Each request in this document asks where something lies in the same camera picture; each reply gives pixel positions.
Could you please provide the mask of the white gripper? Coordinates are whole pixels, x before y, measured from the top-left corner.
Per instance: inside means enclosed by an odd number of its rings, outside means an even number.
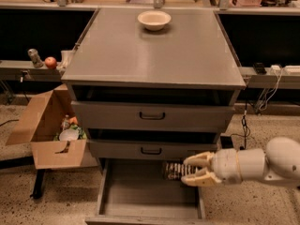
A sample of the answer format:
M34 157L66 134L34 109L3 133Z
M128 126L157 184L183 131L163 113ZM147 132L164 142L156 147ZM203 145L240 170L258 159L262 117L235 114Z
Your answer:
M212 187L216 185L233 185L242 182L239 171L237 151L221 149L216 153L203 152L184 160L185 165L193 167L208 167L195 173L181 177L181 181L191 187Z

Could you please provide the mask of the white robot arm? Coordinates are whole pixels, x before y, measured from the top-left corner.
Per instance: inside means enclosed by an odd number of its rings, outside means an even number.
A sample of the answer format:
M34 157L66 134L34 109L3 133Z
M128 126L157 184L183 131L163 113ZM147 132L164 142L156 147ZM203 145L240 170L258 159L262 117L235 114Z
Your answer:
M184 164L200 167L181 177L192 187L211 187L257 181L270 186L300 187L300 143L286 137L270 140L265 149L220 149L188 157Z

